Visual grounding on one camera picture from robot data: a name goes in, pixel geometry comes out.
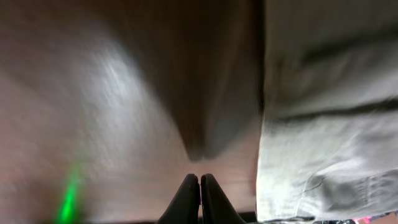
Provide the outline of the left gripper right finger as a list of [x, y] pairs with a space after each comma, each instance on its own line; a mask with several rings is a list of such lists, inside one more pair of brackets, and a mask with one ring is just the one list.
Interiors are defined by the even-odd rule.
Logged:
[[205, 224], [246, 224], [212, 174], [201, 177], [201, 204]]

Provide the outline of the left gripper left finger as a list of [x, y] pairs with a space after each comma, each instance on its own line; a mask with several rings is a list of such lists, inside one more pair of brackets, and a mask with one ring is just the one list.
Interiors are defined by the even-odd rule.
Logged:
[[195, 174], [187, 174], [156, 224], [196, 224], [200, 203], [198, 177]]

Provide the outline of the grey-green cotton shorts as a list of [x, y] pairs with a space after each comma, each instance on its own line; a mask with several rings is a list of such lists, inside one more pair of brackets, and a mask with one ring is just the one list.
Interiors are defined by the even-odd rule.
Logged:
[[397, 1], [264, 3], [260, 222], [397, 210]]

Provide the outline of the pink cloth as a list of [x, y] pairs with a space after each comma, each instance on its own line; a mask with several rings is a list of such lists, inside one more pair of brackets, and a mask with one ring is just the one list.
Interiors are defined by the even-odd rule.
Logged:
[[355, 224], [370, 224], [371, 217], [363, 217], [358, 219], [353, 219]]

